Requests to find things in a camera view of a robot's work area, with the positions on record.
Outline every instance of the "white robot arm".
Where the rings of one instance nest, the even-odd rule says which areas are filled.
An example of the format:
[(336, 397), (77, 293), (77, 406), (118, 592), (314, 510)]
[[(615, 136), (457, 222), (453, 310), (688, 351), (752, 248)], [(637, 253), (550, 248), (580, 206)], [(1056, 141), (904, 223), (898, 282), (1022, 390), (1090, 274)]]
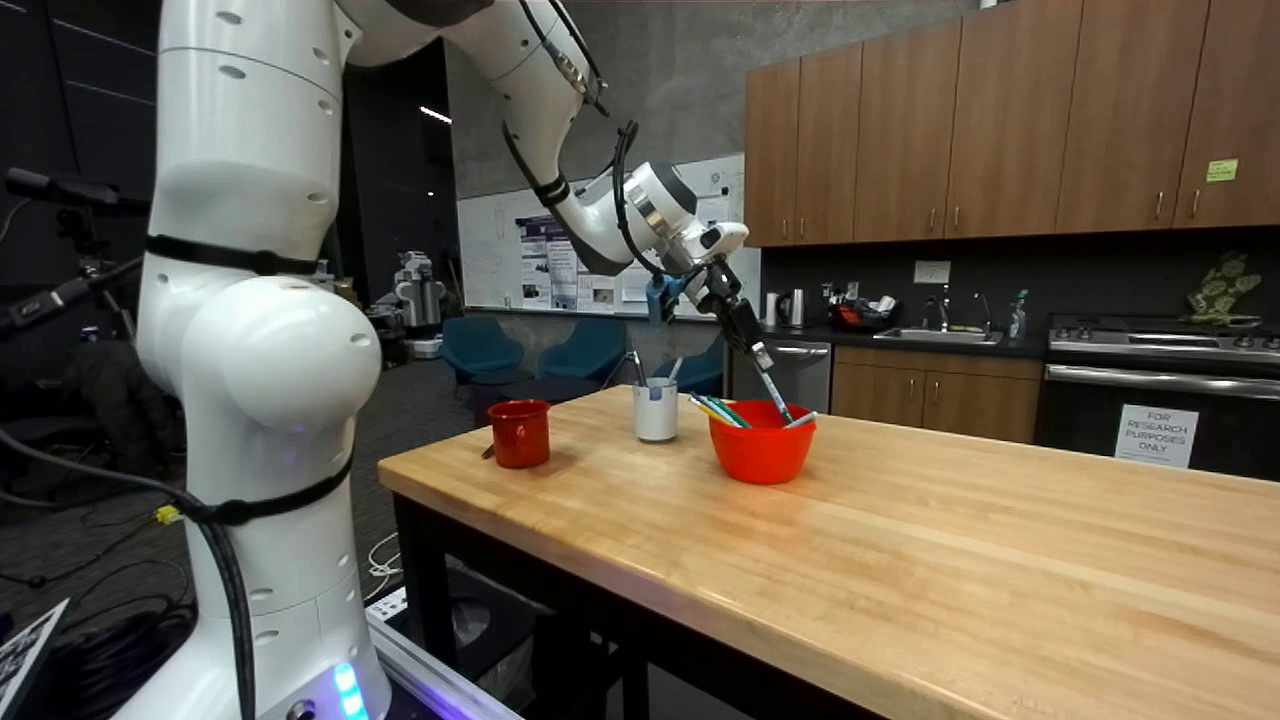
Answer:
[(121, 715), (389, 714), (350, 498), (380, 344), (363, 314), (304, 278), (341, 195), (341, 70), (389, 63), (438, 36), (506, 98), (508, 143), (584, 266), (615, 274), (651, 248), (769, 369), (726, 266), (746, 223), (696, 222), (669, 169), (615, 171), (596, 206), (569, 191), (560, 143), (601, 76), (555, 0), (163, 0), (138, 351), (185, 406), (190, 491), (231, 510), (248, 592), (229, 605), (190, 530), (202, 620)]

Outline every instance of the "red mug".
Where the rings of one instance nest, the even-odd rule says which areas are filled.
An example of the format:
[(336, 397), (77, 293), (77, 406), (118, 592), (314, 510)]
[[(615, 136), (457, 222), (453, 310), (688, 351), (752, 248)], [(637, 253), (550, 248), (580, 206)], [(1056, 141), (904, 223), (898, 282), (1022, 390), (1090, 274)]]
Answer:
[(491, 461), (506, 470), (534, 470), (554, 456), (550, 399), (502, 399), (488, 406)]

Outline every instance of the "wooden table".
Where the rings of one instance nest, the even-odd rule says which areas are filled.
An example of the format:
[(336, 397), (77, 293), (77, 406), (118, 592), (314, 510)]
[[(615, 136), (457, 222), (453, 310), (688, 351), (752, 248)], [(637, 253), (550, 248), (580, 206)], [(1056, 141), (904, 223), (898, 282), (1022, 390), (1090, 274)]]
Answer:
[(800, 479), (747, 488), (680, 413), (637, 444), (627, 390), (555, 406), (534, 471), (479, 461), (488, 427), (384, 461), (407, 571), (479, 538), (665, 626), (622, 626), (646, 654), (742, 657), (752, 690), (714, 693), (766, 714), (1280, 715), (1280, 484), (821, 416)]

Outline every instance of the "cabinet door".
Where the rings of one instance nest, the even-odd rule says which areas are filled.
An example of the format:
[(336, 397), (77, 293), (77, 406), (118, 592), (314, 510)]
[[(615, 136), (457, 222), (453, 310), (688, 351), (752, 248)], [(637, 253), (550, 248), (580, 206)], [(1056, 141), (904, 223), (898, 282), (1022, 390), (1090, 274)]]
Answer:
[(959, 19), (865, 45), (857, 239), (943, 232)]
[(1052, 232), (1080, 0), (963, 17), (947, 235)]
[(746, 210), (755, 248), (796, 243), (800, 60), (747, 71)]
[(1206, 17), (1207, 0), (1084, 0), (1060, 232), (1174, 223)]
[(1035, 442), (1040, 366), (938, 355), (924, 386), (924, 427)]
[(800, 63), (800, 195), (805, 243), (852, 239), (861, 50), (805, 58)]
[(834, 413), (920, 425), (924, 376), (917, 351), (841, 350), (834, 376)]
[(1278, 80), (1280, 6), (1213, 0), (1182, 223), (1280, 223)]

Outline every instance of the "lower cabinet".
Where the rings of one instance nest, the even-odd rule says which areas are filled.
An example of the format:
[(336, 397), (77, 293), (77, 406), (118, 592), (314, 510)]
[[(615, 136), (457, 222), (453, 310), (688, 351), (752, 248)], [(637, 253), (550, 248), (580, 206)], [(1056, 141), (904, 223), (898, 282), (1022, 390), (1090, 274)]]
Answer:
[(838, 350), (834, 413), (996, 442), (1035, 442), (1040, 366)]

